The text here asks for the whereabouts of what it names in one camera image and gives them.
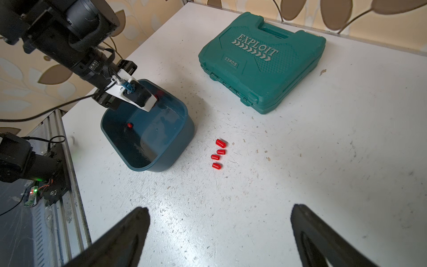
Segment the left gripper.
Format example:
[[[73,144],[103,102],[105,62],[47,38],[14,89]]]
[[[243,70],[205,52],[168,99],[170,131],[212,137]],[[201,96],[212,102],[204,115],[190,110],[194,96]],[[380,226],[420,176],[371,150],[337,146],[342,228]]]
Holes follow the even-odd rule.
[[[109,50],[109,52],[111,54],[107,57],[98,50],[90,51],[89,59],[80,63],[82,71],[80,78],[96,88],[95,93],[91,96],[93,100],[107,109],[117,110],[125,101],[107,93],[107,90],[112,87],[111,77],[113,74],[119,73],[121,69],[132,76],[137,70],[137,65],[129,60],[120,60],[118,64],[115,64],[113,62],[115,52],[114,50]]]

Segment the teal plastic storage box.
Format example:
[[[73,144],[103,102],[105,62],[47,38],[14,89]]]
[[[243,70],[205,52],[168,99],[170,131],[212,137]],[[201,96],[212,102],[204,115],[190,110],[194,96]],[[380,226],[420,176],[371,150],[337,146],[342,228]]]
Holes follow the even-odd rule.
[[[101,130],[131,170],[165,171],[186,149],[195,126],[181,100],[149,80],[139,82],[158,98],[154,107],[146,112],[124,102],[115,111],[107,109]]]

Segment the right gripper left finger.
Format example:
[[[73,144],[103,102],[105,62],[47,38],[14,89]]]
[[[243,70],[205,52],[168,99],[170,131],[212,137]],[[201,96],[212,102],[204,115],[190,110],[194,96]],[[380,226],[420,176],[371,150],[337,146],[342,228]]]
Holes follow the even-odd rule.
[[[148,208],[137,207],[67,267],[136,267],[150,227]]]

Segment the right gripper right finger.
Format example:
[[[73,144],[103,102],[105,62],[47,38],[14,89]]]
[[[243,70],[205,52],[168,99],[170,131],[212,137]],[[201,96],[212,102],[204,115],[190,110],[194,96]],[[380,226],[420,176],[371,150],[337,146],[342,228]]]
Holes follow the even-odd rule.
[[[295,204],[290,220],[304,267],[376,266],[306,205]]]

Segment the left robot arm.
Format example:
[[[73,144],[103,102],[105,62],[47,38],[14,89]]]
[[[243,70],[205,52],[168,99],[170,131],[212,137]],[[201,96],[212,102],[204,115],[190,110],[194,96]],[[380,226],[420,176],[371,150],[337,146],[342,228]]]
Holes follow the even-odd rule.
[[[2,1],[1,36],[9,45],[23,42],[25,53],[39,50],[61,66],[92,84],[95,100],[115,108],[120,100],[136,98],[131,81],[136,70],[131,61],[114,63],[115,52],[101,43],[120,26],[120,20],[106,1]],[[49,181],[63,170],[64,162],[51,153],[33,151],[24,138],[1,135],[1,181],[19,179]]]

